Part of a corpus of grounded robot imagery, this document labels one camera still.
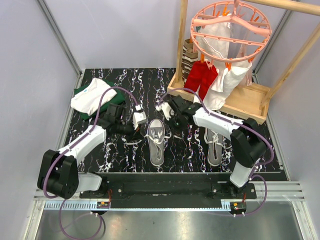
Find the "grey sneaker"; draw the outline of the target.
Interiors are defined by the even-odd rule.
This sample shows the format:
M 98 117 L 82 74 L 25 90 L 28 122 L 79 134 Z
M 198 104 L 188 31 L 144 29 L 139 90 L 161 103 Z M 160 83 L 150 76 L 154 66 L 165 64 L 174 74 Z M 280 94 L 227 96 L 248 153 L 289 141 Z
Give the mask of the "grey sneaker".
M 165 126 L 160 119 L 153 119 L 147 128 L 146 138 L 149 145 L 149 157 L 153 166 L 164 163 Z
M 217 167 L 222 162 L 223 136 L 206 128 L 204 141 L 208 145 L 208 164 L 210 166 Z

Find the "white shoelace of sneaker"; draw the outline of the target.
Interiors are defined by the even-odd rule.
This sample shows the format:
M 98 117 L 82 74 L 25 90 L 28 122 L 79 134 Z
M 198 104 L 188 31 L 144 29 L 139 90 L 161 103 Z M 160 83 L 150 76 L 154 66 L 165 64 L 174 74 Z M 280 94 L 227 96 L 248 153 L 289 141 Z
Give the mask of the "white shoelace of sneaker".
M 136 142 L 124 142 L 124 137 L 122 137 L 121 140 L 122 140 L 123 144 L 127 145 L 127 146 L 138 145 L 139 143 L 143 142 L 144 140 L 146 140 L 149 145 L 155 145 L 156 146 L 156 145 L 163 144 L 165 139 L 170 139 L 171 137 L 172 137 L 171 133 L 169 135 L 145 134 L 145 135 L 143 135 L 143 140 L 139 140 L 139 141 L 136 141 Z

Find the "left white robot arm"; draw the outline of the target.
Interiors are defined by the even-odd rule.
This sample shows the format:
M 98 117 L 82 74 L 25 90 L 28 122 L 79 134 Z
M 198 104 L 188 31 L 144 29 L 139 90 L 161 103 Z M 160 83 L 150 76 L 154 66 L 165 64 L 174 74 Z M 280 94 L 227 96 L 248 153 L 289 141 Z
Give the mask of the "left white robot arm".
M 93 123 L 68 145 L 59 150 L 47 150 L 42 158 L 37 187 L 47 198 L 70 199 L 75 193 L 90 191 L 95 197 L 103 198 L 108 186 L 98 173 L 79 172 L 81 161 L 98 145 L 113 135 L 124 135 L 137 140 L 140 127 L 147 121 L 143 108 L 133 110 L 131 121 L 122 119 L 124 107 L 111 103 L 102 116 L 96 116 Z

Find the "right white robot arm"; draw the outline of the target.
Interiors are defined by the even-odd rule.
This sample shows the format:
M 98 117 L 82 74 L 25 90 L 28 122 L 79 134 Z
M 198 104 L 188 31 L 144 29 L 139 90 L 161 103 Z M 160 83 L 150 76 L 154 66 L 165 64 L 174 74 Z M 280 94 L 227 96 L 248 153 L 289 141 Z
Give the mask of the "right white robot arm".
M 234 119 L 206 109 L 201 103 L 188 103 L 181 96 L 157 107 L 162 111 L 172 130 L 181 132 L 188 125 L 206 128 L 231 142 L 235 166 L 227 185 L 228 195 L 239 198 L 245 192 L 245 184 L 252 177 L 254 167 L 270 143 L 258 133 L 258 123 L 253 118 Z

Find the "green folded garment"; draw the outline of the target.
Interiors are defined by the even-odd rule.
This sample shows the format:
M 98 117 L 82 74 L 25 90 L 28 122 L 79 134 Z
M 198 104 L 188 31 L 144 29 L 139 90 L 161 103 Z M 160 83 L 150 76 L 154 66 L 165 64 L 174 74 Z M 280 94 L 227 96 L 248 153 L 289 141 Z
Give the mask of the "green folded garment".
M 108 85 L 110 85 L 110 87 L 114 86 L 114 84 L 112 82 L 106 82 L 106 83 Z M 78 94 L 80 91 L 84 90 L 87 86 L 88 85 L 85 85 L 83 87 L 75 89 L 74 95 Z M 117 104 L 118 105 L 118 104 L 122 104 L 124 101 L 125 101 L 125 98 L 118 89 L 111 89 L 104 95 L 103 100 L 101 102 L 100 109 L 99 109 L 99 113 L 101 114 L 102 112 L 106 111 L 110 104 Z M 80 116 L 83 120 L 88 120 L 92 116 L 95 116 L 97 114 L 97 111 L 95 113 L 93 113 L 92 115 L 88 115 L 88 114 L 82 113 L 82 112 L 79 112 L 79 113 L 80 113 Z

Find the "red hanging garment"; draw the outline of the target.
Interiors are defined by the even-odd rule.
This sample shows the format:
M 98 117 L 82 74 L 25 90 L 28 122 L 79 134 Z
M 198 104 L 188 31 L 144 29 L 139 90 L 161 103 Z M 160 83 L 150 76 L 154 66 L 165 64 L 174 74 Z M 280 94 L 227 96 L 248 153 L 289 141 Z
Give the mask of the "red hanging garment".
M 198 91 L 198 96 L 201 100 L 204 100 L 218 74 L 218 70 L 210 62 L 196 61 L 191 68 L 184 87 L 194 92 Z

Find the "white folded shirt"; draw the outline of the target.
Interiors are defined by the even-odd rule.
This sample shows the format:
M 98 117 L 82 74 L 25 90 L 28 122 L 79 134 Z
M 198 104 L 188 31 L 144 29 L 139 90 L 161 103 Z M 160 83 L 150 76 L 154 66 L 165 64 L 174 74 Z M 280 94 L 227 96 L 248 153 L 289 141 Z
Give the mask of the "white folded shirt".
M 110 87 L 102 79 L 93 78 L 84 90 L 75 94 L 71 99 L 71 108 L 91 116 L 98 110 L 102 94 Z

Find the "brown striped sock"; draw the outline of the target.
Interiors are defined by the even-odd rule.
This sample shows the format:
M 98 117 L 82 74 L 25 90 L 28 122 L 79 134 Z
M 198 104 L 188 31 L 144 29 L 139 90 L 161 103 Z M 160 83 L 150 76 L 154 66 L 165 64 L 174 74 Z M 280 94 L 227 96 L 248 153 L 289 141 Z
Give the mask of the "brown striped sock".
M 194 63 L 198 60 L 198 51 L 194 49 L 193 42 L 188 38 L 183 43 L 182 49 L 182 79 L 184 82 L 187 81 L 187 78 L 190 74 L 190 71 Z

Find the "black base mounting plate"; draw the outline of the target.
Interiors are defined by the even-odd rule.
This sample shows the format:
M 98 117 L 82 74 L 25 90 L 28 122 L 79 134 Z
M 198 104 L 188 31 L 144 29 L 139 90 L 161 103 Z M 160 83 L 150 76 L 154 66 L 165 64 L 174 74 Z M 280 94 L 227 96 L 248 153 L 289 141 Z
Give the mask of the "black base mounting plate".
M 228 173 L 103 173 L 98 191 L 83 191 L 82 199 L 111 198 L 113 210 L 199 210 L 228 208 L 227 202 L 255 200 L 253 183 L 236 187 Z

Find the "white hanging cloth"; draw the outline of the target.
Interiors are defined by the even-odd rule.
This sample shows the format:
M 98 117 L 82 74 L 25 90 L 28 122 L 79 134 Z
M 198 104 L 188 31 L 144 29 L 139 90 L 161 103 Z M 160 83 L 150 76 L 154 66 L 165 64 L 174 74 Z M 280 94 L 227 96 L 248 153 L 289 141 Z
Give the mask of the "white hanging cloth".
M 199 33 L 230 38 L 233 35 L 232 24 L 229 22 L 216 23 L 201 28 Z M 221 59 L 227 57 L 242 58 L 247 55 L 247 45 L 231 44 L 229 41 L 213 38 L 197 38 L 199 46 L 208 54 Z M 224 62 L 215 60 L 213 65 L 218 70 L 218 76 L 210 86 L 203 102 L 210 110 L 219 110 L 238 85 L 252 84 L 252 63 L 248 60 L 234 62 L 228 69 Z

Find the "pink round clothes hanger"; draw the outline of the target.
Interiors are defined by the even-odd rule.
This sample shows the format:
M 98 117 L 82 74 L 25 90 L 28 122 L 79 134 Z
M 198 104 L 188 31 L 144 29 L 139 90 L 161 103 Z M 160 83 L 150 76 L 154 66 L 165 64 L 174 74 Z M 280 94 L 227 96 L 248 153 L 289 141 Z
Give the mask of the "pink round clothes hanger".
M 190 40 L 201 62 L 251 64 L 267 46 L 272 28 L 256 7 L 240 0 L 214 2 L 191 20 Z

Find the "wooden drying rack frame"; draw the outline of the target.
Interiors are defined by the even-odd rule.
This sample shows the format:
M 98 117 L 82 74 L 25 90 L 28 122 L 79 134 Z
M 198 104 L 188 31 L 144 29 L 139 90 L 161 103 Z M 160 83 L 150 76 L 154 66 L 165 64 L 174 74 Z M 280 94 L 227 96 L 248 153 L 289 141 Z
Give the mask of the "wooden drying rack frame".
M 214 2 L 207 7 L 201 9 L 191 20 L 190 26 L 190 39 L 194 43 L 194 47 L 204 57 L 207 53 L 202 50 L 196 42 L 197 37 L 211 38 L 219 41 L 228 41 L 233 44 L 244 44 L 250 47 L 256 46 L 257 49 L 254 53 L 241 58 L 242 61 L 253 61 L 254 57 L 266 48 L 271 34 L 271 26 L 267 17 L 256 7 L 252 6 L 252 0 L 224 0 Z M 207 8 L 212 8 L 211 15 L 205 14 Z M 177 59 L 176 59 L 176 72 L 173 75 L 168 87 L 167 93 L 177 96 L 188 101 L 194 99 L 194 95 L 183 90 L 184 82 L 182 80 L 182 56 L 183 45 L 185 38 L 185 27 L 187 19 L 188 1 L 182 0 L 180 2 L 180 18 L 179 18 L 179 37 L 177 47 Z M 197 33 L 196 27 L 202 27 L 217 23 L 233 23 L 246 30 L 264 37 L 262 42 L 241 40 L 230 37 L 216 36 L 207 33 Z M 306 53 L 311 49 L 313 44 L 320 37 L 320 28 L 316 27 L 307 41 L 292 59 L 287 69 L 283 72 L 277 83 L 273 88 L 269 88 L 263 85 L 252 83 L 249 86 L 237 86 L 226 99 L 226 103 L 221 107 L 221 111 L 227 114 L 237 116 L 239 118 L 247 119 L 253 118 L 259 124 L 266 121 L 269 103 L 271 98 L 282 86 L 284 81 L 290 76 L 293 70 L 297 67 Z

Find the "aluminium rail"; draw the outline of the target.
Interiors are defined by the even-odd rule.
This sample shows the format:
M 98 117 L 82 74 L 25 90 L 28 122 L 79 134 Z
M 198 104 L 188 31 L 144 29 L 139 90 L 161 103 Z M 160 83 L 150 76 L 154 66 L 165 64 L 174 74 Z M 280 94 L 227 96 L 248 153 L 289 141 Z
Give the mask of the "aluminium rail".
M 36 200 L 48 210 L 103 211 L 189 211 L 247 214 L 248 204 L 303 202 L 297 182 L 262 181 L 258 176 L 241 188 L 227 182 L 209 181 L 105 181 L 97 191 L 77 191 L 74 186 L 61 193 L 49 188 L 36 191 Z

